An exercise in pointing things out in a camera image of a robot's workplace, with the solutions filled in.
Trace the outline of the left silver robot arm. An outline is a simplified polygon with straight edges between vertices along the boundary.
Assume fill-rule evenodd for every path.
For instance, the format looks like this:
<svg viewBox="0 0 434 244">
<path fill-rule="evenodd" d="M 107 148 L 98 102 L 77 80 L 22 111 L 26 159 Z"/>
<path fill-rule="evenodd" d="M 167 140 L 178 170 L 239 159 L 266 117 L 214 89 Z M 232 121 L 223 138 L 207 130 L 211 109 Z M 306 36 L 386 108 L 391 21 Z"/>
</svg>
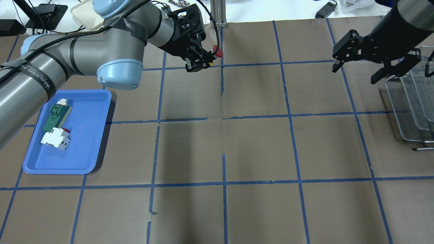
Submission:
<svg viewBox="0 0 434 244">
<path fill-rule="evenodd" d="M 220 40 L 211 50 L 202 46 L 206 33 L 196 4 L 171 11 L 151 0 L 93 0 L 103 27 L 71 35 L 34 35 L 21 56 L 1 64 L 1 148 L 74 75 L 96 76 L 106 87 L 139 86 L 143 55 L 152 44 L 185 61 L 198 72 L 223 56 Z"/>
</svg>

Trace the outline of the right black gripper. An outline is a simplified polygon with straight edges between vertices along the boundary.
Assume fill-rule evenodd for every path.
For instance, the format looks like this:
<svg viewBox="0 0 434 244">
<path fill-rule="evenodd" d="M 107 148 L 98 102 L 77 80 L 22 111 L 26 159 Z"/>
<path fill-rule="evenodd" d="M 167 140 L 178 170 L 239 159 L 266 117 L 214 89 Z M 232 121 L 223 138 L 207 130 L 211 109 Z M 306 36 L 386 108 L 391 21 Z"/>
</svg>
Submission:
<svg viewBox="0 0 434 244">
<path fill-rule="evenodd" d="M 418 35 L 377 33 L 362 37 L 351 29 L 332 49 L 335 59 L 332 72 L 336 73 L 347 62 L 367 60 L 384 65 L 371 76 L 372 85 L 388 76 L 403 76 L 420 62 L 417 48 L 420 43 Z"/>
</svg>

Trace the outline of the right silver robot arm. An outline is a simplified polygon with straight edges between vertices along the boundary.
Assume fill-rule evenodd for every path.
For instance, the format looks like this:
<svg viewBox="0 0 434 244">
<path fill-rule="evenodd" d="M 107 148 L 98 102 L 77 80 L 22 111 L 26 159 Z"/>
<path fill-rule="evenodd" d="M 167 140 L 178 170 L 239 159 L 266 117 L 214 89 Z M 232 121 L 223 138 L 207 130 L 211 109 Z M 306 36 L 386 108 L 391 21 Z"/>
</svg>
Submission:
<svg viewBox="0 0 434 244">
<path fill-rule="evenodd" d="M 402 77 L 421 61 L 417 46 L 433 34 L 432 0 L 377 0 L 390 7 L 384 19 L 365 37 L 351 29 L 333 47 L 336 73 L 345 63 L 367 60 L 383 64 L 371 76 L 371 84 L 385 77 Z"/>
</svg>

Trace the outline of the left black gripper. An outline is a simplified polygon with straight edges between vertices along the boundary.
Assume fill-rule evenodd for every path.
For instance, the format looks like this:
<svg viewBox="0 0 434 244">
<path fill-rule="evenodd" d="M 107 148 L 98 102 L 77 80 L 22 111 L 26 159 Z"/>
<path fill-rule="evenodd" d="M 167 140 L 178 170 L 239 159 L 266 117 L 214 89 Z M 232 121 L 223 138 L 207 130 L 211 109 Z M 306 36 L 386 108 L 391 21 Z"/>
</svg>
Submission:
<svg viewBox="0 0 434 244">
<path fill-rule="evenodd" d="M 172 19 L 164 18 L 174 24 L 174 30 L 169 41 L 163 45 L 163 50 L 174 57 L 185 60 L 186 71 L 195 73 L 204 68 L 209 68 L 214 60 L 213 52 L 206 51 L 202 47 L 202 41 L 206 39 L 205 30 L 179 34 L 175 31 L 175 23 Z"/>
</svg>

